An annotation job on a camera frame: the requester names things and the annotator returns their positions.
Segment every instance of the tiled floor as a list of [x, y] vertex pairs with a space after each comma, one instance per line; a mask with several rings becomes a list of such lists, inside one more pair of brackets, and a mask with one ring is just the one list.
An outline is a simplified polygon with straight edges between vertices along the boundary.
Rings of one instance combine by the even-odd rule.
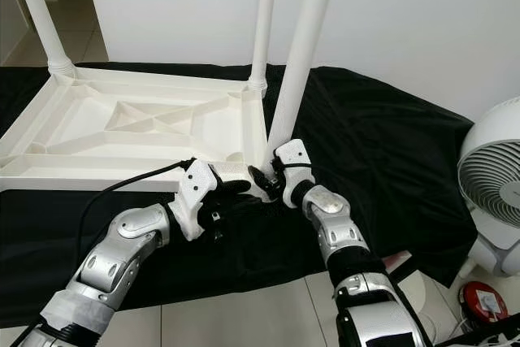
[[[92, 0], [59, 0], [49, 4], [49, 11], [73, 63], [108, 61]], [[47, 57], [38, 35], [27, 37], [4, 65], [45, 67]]]
[[[426, 301], [418, 312], [422, 325], [436, 343], [447, 340], [458, 323], [456, 292], [425, 275]], [[515, 286], [519, 279], [497, 279], [477, 269], [470, 280], [493, 284], [517, 313]], [[417, 288], [402, 285], [409, 296]], [[23, 328], [0, 330], [0, 346], [7, 346]], [[247, 293], [234, 293], [176, 304], [127, 310], [115, 315], [101, 347], [336, 347], [336, 308], [328, 274]]]

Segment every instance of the black fabric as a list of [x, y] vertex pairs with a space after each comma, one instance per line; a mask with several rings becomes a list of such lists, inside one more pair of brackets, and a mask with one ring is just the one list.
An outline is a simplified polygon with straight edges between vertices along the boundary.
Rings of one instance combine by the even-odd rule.
[[[250, 67], [97, 63], [93, 67], [246, 80]], [[271, 126], [284, 67], [269, 66], [264, 99]], [[0, 68], [5, 131], [48, 77], [45, 68]], [[419, 270], [449, 285], [476, 231], [457, 186], [457, 154], [471, 122], [380, 81], [339, 68], [311, 71], [294, 137], [304, 140], [318, 183], [341, 193], [379, 256], [407, 249]], [[73, 237], [91, 192], [0, 193], [0, 327], [26, 323], [64, 287]], [[169, 193], [113, 193], [89, 214], [85, 235], [129, 207]], [[246, 291], [322, 271], [310, 223], [279, 203], [238, 196], [221, 205], [222, 240], [204, 237], [158, 250], [123, 308]]]

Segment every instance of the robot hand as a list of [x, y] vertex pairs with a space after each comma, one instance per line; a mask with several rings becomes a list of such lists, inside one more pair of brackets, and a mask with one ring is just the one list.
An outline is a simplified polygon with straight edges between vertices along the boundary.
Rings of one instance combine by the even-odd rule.
[[243, 193], [250, 187], [251, 183], [247, 180], [222, 182], [219, 174], [210, 164], [195, 160], [181, 179], [175, 200], [168, 206], [186, 240], [192, 241], [219, 218], [216, 213], [211, 213], [210, 218], [208, 215], [199, 214], [203, 200], [206, 206], [212, 206], [217, 202], [223, 202], [226, 198]]
[[303, 142], [292, 140], [279, 147], [271, 164], [273, 180], [256, 168], [249, 171], [271, 198], [281, 197], [287, 207], [299, 208], [314, 225], [334, 286], [340, 346], [431, 345], [404, 294], [350, 218], [349, 202], [315, 184]]

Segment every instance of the white panel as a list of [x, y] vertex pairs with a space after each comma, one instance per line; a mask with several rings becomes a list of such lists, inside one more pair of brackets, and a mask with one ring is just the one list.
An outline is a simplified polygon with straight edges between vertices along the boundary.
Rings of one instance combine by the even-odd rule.
[[332, 299], [334, 287], [328, 272], [308, 275], [305, 277], [305, 281], [309, 287], [310, 297], [316, 309], [327, 347], [338, 347], [338, 331], [336, 330], [338, 310]]
[[502, 271], [509, 275], [520, 274], [520, 245], [514, 247], [502, 263]]
[[493, 272], [496, 266], [495, 249], [490, 249], [484, 243], [477, 238], [468, 253], [468, 257], [473, 258], [487, 272]]
[[471, 211], [479, 233], [500, 249], [509, 249], [520, 241], [520, 228], [513, 228], [479, 209]]
[[[257, 0], [94, 0], [113, 61], [247, 64]], [[285, 63], [301, 0], [275, 0]], [[314, 65], [347, 67], [477, 119], [520, 91], [518, 0], [331, 0]]]
[[[0, 139], [0, 191], [103, 189], [200, 158], [223, 180], [250, 179], [263, 160], [259, 91], [247, 82], [76, 68], [53, 75]], [[165, 172], [126, 190], [172, 191]]]

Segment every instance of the silver robot arm segment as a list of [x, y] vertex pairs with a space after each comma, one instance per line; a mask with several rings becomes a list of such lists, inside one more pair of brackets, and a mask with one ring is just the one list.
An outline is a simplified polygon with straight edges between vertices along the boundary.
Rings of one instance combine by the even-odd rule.
[[163, 206], [117, 215], [67, 287], [55, 293], [41, 311], [42, 325], [22, 346], [95, 346], [132, 287], [140, 265], [169, 241], [170, 221]]
[[428, 346], [410, 304], [394, 287], [383, 262], [371, 252], [351, 219], [349, 202], [316, 185], [311, 167], [301, 140], [292, 140], [275, 151], [273, 168], [284, 183], [284, 204], [301, 208], [318, 233], [334, 286], [340, 346]]

